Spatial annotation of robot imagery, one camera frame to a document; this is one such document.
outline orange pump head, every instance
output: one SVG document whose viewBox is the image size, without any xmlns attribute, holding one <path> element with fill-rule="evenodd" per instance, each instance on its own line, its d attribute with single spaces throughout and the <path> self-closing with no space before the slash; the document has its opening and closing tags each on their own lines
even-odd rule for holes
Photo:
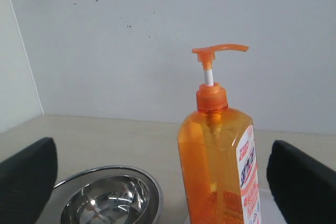
<svg viewBox="0 0 336 224">
<path fill-rule="evenodd" d="M 192 53 L 197 54 L 197 59 L 203 65 L 205 83 L 200 85 L 196 92 L 197 109 L 199 111 L 220 110 L 227 107 L 226 91 L 217 82 L 214 83 L 212 74 L 212 61 L 215 52 L 235 50 L 246 52 L 247 46 L 237 44 L 222 44 L 205 48 L 194 48 Z"/>
</svg>

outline table surface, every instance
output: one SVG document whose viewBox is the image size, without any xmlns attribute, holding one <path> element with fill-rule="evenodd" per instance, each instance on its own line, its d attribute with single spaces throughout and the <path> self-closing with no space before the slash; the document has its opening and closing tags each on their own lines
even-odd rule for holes
<svg viewBox="0 0 336 224">
<path fill-rule="evenodd" d="M 43 115 L 0 134 L 0 161 L 36 140 L 53 137 L 58 180 L 105 165 L 131 165 L 160 183 L 164 208 L 158 224 L 183 224 L 187 217 L 176 136 L 178 124 Z M 274 140 L 285 140 L 331 168 L 336 167 L 334 136 L 256 131 L 260 186 L 268 189 L 266 167 Z"/>
</svg>

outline orange soap bottle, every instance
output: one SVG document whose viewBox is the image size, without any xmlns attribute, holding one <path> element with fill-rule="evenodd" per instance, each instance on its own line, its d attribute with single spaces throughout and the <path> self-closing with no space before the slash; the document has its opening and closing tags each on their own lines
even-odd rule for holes
<svg viewBox="0 0 336 224">
<path fill-rule="evenodd" d="M 253 121 L 228 106 L 212 74 L 216 51 L 247 49 L 224 44 L 192 50 L 205 83 L 196 93 L 197 111 L 177 137 L 191 224 L 261 224 Z"/>
</svg>

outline stainless steel bowl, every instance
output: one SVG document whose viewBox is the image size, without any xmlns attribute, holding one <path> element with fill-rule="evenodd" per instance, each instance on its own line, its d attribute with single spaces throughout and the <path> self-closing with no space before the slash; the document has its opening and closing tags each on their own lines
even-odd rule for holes
<svg viewBox="0 0 336 224">
<path fill-rule="evenodd" d="M 154 224 L 162 205 L 162 191 L 150 174 L 106 166 L 56 185 L 37 224 Z"/>
</svg>

